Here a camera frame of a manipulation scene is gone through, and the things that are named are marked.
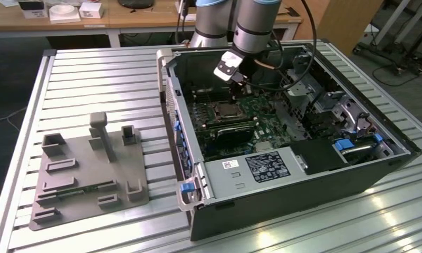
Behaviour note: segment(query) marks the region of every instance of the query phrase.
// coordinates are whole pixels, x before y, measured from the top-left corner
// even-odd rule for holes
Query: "wire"
[[[311,29],[312,29],[312,52],[311,52],[311,59],[309,59],[309,62],[308,62],[308,66],[307,68],[304,69],[300,77],[284,88],[280,88],[280,89],[273,89],[273,88],[268,88],[268,87],[263,87],[260,85],[256,85],[256,84],[252,84],[249,82],[246,82],[246,85],[254,87],[254,88],[259,88],[259,89],[264,89],[267,91],[285,91],[288,90],[295,84],[297,84],[297,82],[303,79],[303,77],[308,74],[309,72],[309,69],[311,69],[311,65],[312,65],[312,62],[313,62],[313,57],[315,57],[315,48],[316,48],[316,44],[317,44],[317,34],[315,32],[315,23],[313,23],[313,18],[312,18],[312,14],[311,14],[311,11],[309,11],[309,7],[305,3],[304,0],[300,0],[301,1],[301,4],[303,4],[303,7],[304,7],[304,10],[307,11],[307,14],[308,14],[308,17],[309,17],[309,23],[311,23]]]
[[[133,42],[133,43],[136,44],[136,46],[144,46],[144,45],[146,45],[146,43],[149,42],[149,39],[152,38],[152,35],[153,35],[153,33],[149,33],[145,42],[138,44],[136,41],[133,41],[132,39],[128,38],[128,37],[130,37],[129,35],[122,34],[124,38],[125,38],[126,40],[129,40],[130,42]]]
[[[10,113],[7,116],[0,118],[0,121],[6,120],[7,123],[11,125],[11,127],[13,127],[14,129],[17,129],[18,132],[19,132],[19,129],[18,129],[18,127],[15,127],[15,125],[10,122],[9,118],[10,118],[11,116],[14,116],[18,112],[23,111],[25,109],[26,109],[26,106],[25,106],[23,108],[18,109],[17,111],[14,111],[13,113]]]
[[[184,21],[185,21],[185,17],[182,17],[182,22],[181,22],[181,35],[182,35],[182,39],[185,39],[185,33],[184,33]]]
[[[415,8],[415,11],[418,12],[418,10],[420,9],[420,7],[422,7],[422,3],[419,4],[419,6]],[[399,35],[399,33],[402,32],[402,29],[403,29],[403,27],[404,27],[404,25],[408,23],[408,21],[411,20],[411,18],[412,18],[414,16],[410,16],[408,17],[408,19],[403,22],[403,24],[400,25],[400,28],[399,28],[399,30],[395,32],[395,34],[393,34],[393,40],[395,40],[395,38],[396,38],[396,36]]]
[[[389,87],[399,87],[399,86],[402,86],[403,84],[406,84],[406,83],[408,83],[410,81],[412,81],[414,79],[419,78],[419,75],[416,75],[414,78],[411,78],[411,79],[406,80],[404,82],[402,82],[402,83],[399,83],[399,84],[395,84],[395,85],[383,82],[383,81],[375,76],[375,72],[376,72],[377,70],[384,69],[384,68],[391,67],[391,66],[393,66],[393,64],[381,66],[381,67],[373,69],[373,71],[372,71],[372,77],[373,77],[373,79],[375,79],[379,83],[381,83],[383,85],[389,86]]]
[[[279,46],[280,63],[279,63],[279,65],[277,65],[276,67],[273,67],[273,66],[271,66],[271,65],[268,65],[268,64],[265,64],[265,63],[263,63],[263,62],[259,61],[257,59],[254,59],[253,61],[254,61],[254,63],[256,63],[259,66],[261,66],[261,67],[264,67],[264,68],[267,68],[267,69],[279,70],[279,69],[283,67],[283,61],[284,61],[284,60],[283,60],[283,46],[281,46],[280,40],[279,40],[279,39],[276,38],[276,36],[275,36],[273,31],[272,31],[271,35],[273,35],[273,40],[276,41],[276,44],[277,44],[277,46]]]
[[[150,40],[152,36],[153,36],[153,33],[149,33],[149,35],[148,35],[148,38],[146,38],[145,42],[140,44],[141,46],[145,46],[145,45],[146,45],[146,43],[149,42],[149,40]]]
[[[180,29],[181,10],[177,11],[176,29],[174,29],[174,44],[180,44],[177,40],[177,31]]]
[[[14,127],[14,129],[17,130],[17,132],[19,132],[18,127],[15,127],[15,125],[10,122],[9,118],[6,118],[7,123]]]
[[[375,42],[373,30],[372,30],[372,20],[371,20],[371,23],[368,25],[371,26],[371,36],[372,36],[371,44],[373,45],[375,48],[377,48],[377,45],[376,45],[376,42]]]
[[[13,112],[11,114],[9,114],[7,116],[0,118],[0,121],[2,121],[2,120],[5,120],[5,119],[10,118],[11,116],[14,116],[18,112],[23,111],[25,109],[26,109],[26,106],[25,106],[23,108],[18,109],[17,111],[14,111],[14,112]]]

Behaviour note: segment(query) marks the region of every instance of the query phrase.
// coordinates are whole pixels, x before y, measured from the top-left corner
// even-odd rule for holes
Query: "wooden desk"
[[[149,9],[136,10],[118,5],[117,0],[101,0],[101,19],[83,18],[79,22],[50,24],[47,18],[25,19],[18,6],[5,8],[0,4],[0,38],[45,37],[105,34],[110,47],[120,47],[118,34],[173,32],[177,13],[173,0],[154,0]],[[283,40],[291,40],[301,17],[277,15],[275,29],[284,29]],[[193,31],[194,22],[185,22],[184,30]]]
[[[141,9],[130,13],[130,9],[122,7],[116,0],[109,0],[109,27],[176,27],[177,12],[173,0],[154,0],[149,9]],[[300,23],[301,17],[288,14],[276,16],[276,24]],[[194,22],[185,22],[185,26],[193,26]]]
[[[99,2],[105,10],[102,18],[82,18],[79,22],[65,24],[50,24],[49,18],[23,18],[18,6],[5,8],[0,3],[0,31],[74,30],[90,25],[105,28],[109,26],[107,0]]]

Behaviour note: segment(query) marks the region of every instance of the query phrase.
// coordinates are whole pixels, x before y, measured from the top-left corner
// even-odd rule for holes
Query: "power supply label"
[[[291,175],[277,152],[246,157],[245,161],[257,183]]]

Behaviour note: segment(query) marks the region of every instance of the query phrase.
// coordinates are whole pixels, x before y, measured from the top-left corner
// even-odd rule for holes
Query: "black device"
[[[129,9],[146,9],[154,4],[154,0],[117,0],[117,2]]]

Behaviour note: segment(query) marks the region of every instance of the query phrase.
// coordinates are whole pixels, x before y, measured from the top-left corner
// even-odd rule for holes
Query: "white box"
[[[79,7],[79,16],[83,18],[101,18],[101,4],[83,2]]]
[[[22,15],[25,18],[43,18],[47,17],[46,4],[38,1],[18,2]]]
[[[371,24],[368,24],[365,29],[364,29],[363,36],[360,37],[357,43],[361,42],[365,45],[369,45],[377,32],[379,32],[377,28],[373,27]]]
[[[49,22],[51,24],[79,22],[79,15],[75,7],[66,4],[54,5],[49,8]]]

